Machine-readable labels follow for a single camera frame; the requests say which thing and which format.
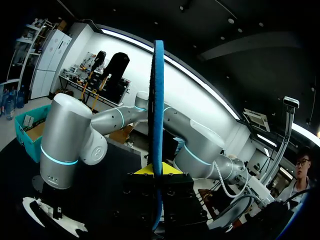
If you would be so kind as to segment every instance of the white paper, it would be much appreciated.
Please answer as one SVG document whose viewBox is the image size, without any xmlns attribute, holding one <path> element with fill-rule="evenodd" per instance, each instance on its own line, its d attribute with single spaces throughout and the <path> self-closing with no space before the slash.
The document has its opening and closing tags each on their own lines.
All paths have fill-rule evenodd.
<svg viewBox="0 0 320 240">
<path fill-rule="evenodd" d="M 32 127 L 32 124 L 34 123 L 34 117 L 26 115 L 24 118 L 23 125 L 27 127 Z"/>
</svg>

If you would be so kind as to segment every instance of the blue brush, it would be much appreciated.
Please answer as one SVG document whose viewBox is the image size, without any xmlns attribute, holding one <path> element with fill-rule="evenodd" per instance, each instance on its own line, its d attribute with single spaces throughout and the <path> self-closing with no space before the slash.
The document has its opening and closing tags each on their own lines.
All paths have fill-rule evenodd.
<svg viewBox="0 0 320 240">
<path fill-rule="evenodd" d="M 154 177 L 157 180 L 163 173 L 162 171 L 162 140 L 164 127 L 164 43 L 156 40 L 152 56 L 150 89 L 149 89 L 149 107 L 148 107 L 148 125 L 150 148 L 149 158 L 152 160 Z M 162 213 L 162 197 L 160 189 L 156 190 L 156 218 L 153 230 L 156 230 Z"/>
</svg>

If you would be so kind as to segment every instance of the man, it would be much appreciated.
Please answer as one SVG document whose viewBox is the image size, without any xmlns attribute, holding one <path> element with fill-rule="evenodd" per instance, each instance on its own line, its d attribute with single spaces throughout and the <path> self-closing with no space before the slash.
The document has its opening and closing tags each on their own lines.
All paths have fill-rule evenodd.
<svg viewBox="0 0 320 240">
<path fill-rule="evenodd" d="M 296 182 L 286 187 L 279 195 L 277 200 L 285 201 L 296 193 L 309 189 L 308 170 L 311 166 L 311 154 L 308 148 L 302 149 L 298 155 L 295 164 Z M 304 202 L 307 194 L 301 194 L 288 202 L 288 207 L 292 211 L 296 211 Z"/>
</svg>

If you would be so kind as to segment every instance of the ceiling light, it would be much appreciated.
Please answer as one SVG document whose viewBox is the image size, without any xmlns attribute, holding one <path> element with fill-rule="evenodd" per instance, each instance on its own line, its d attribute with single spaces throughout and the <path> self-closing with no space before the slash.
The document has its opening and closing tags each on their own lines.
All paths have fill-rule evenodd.
<svg viewBox="0 0 320 240">
<path fill-rule="evenodd" d="M 264 152 L 265 152 L 265 155 L 266 155 L 268 158 L 270 158 L 270 154 L 269 154 L 268 149 L 264 148 Z"/>
<path fill-rule="evenodd" d="M 267 142 L 268 144 L 271 144 L 274 147 L 277 147 L 277 144 L 275 144 L 274 142 L 270 141 L 269 139 L 265 138 L 264 136 L 261 136 L 259 134 L 257 134 L 258 138 L 262 139 L 263 141 Z"/>
<path fill-rule="evenodd" d="M 289 174 L 282 166 L 280 167 L 280 171 L 286 175 L 288 178 L 290 178 L 291 180 L 294 178 L 293 176 L 291 176 L 291 174 Z"/>
<path fill-rule="evenodd" d="M 314 142 L 316 145 L 318 145 L 318 147 L 320 147 L 320 139 L 316 135 L 312 134 L 308 130 L 304 129 L 303 127 L 301 127 L 295 123 L 292 123 L 291 128 L 293 130 L 295 130 L 296 132 L 300 133 L 301 135 L 305 136 L 310 141 Z"/>
<path fill-rule="evenodd" d="M 101 29 L 102 32 L 104 34 L 107 34 L 109 36 L 113 36 L 122 40 L 125 40 L 129 43 L 132 43 L 134 45 L 137 45 L 145 50 L 147 50 L 150 53 L 154 52 L 153 47 L 146 45 L 140 41 L 137 41 L 131 37 L 116 33 L 114 31 L 110 31 L 110 30 L 106 30 L 106 29 Z M 173 59 L 171 59 L 170 57 L 164 55 L 164 60 L 166 60 L 167 62 L 171 63 L 173 66 L 175 66 L 177 69 L 179 69 L 180 71 L 182 71 L 184 74 L 186 74 L 187 76 L 189 76 L 191 79 L 193 79 L 194 81 L 196 81 L 201 87 L 203 87 L 205 90 L 207 90 L 219 103 L 221 103 L 225 109 L 236 119 L 236 120 L 240 120 L 240 118 L 238 117 L 238 115 L 231 109 L 231 107 L 222 99 L 222 97 L 220 97 L 208 84 L 206 84 L 205 82 L 203 82 L 200 78 L 198 78 L 196 75 L 194 75 L 192 72 L 190 72 L 188 69 L 186 69 L 184 66 L 182 66 L 181 64 L 177 63 L 176 61 L 174 61 Z"/>
</svg>

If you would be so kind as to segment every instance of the door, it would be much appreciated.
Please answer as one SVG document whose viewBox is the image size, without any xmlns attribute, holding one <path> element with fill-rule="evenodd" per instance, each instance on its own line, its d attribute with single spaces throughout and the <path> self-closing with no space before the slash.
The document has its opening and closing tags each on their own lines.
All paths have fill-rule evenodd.
<svg viewBox="0 0 320 240">
<path fill-rule="evenodd" d="M 62 31 L 54 30 L 52 37 L 49 41 L 48 45 L 44 49 L 40 63 L 38 65 L 38 70 L 48 70 L 48 67 L 52 61 L 52 58 L 55 54 L 56 49 L 59 47 L 63 36 L 65 35 Z"/>
<path fill-rule="evenodd" d="M 49 95 L 51 84 L 54 80 L 55 71 L 47 71 L 44 77 L 42 90 L 41 90 L 41 97 L 45 97 Z"/>
<path fill-rule="evenodd" d="M 60 63 L 62 56 L 64 55 L 69 43 L 71 42 L 71 37 L 64 34 L 61 42 L 59 43 L 58 48 L 55 50 L 51 62 L 48 67 L 48 71 L 56 71 Z"/>
<path fill-rule="evenodd" d="M 46 77 L 46 71 L 37 70 L 32 84 L 31 98 L 36 99 L 41 97 L 42 86 Z"/>
</svg>

